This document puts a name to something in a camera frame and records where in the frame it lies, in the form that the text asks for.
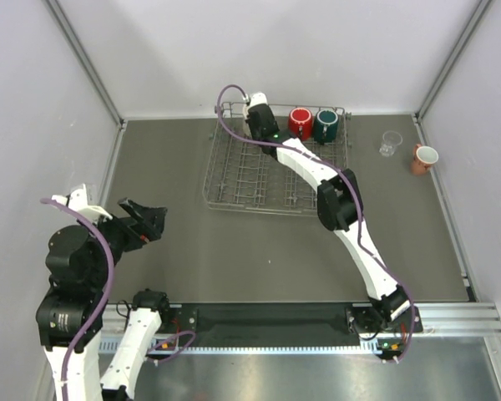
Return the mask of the red mug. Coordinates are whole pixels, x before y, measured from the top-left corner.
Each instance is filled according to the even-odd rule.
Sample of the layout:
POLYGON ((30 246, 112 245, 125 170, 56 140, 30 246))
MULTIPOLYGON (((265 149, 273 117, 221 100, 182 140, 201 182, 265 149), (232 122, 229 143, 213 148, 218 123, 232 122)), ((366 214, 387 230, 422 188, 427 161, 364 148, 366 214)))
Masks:
POLYGON ((304 107, 292 109, 288 116, 287 126, 300 141, 310 139, 313 126, 312 112, 304 107))

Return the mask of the green mug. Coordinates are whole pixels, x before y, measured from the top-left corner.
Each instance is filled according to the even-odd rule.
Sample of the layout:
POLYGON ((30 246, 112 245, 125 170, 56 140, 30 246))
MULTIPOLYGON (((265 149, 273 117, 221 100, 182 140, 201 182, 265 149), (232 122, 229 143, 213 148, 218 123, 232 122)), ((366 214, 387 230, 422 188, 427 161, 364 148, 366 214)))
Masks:
POLYGON ((335 110, 321 109, 313 122, 312 137, 321 145, 333 142, 337 138, 339 122, 339 115, 335 110))

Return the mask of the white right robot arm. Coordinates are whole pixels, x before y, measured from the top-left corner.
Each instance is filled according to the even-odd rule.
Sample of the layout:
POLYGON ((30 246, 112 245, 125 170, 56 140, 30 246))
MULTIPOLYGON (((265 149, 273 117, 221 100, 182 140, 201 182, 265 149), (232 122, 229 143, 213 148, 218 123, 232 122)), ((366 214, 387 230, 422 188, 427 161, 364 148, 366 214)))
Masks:
POLYGON ((299 175, 316 192, 318 219, 342 241, 361 273, 374 308, 375 325, 383 331, 394 330, 412 302, 385 266, 374 243, 362 243, 368 229, 354 173, 325 162, 290 130, 280 129, 268 104, 245 105, 243 113, 251 138, 262 151, 299 175))

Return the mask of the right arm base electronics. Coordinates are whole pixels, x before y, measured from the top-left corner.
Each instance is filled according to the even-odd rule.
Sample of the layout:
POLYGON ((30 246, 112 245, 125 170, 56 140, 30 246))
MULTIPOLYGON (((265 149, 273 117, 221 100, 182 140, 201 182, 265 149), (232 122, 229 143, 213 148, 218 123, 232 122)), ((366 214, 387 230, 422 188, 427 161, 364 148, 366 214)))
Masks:
POLYGON ((375 343, 377 347, 377 357, 382 363, 399 364, 412 346, 413 336, 423 333, 422 327, 407 328, 401 324, 397 331, 385 332, 379 330, 375 332, 359 332, 354 329, 354 333, 360 343, 375 343))

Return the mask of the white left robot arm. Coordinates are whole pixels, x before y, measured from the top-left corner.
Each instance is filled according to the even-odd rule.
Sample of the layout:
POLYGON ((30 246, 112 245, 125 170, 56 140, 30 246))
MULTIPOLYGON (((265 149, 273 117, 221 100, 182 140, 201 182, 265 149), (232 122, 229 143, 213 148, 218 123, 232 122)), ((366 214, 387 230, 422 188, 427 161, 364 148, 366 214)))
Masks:
POLYGON ((125 316, 124 335, 105 373, 99 372, 103 315, 114 283, 115 266, 125 252, 162 237, 167 208, 119 201, 127 212, 117 217, 69 196, 42 203, 70 214, 75 224, 48 241, 45 265, 49 289, 36 311, 41 346, 53 370, 58 400, 132 400, 156 332, 172 321, 163 292, 137 292, 125 316))

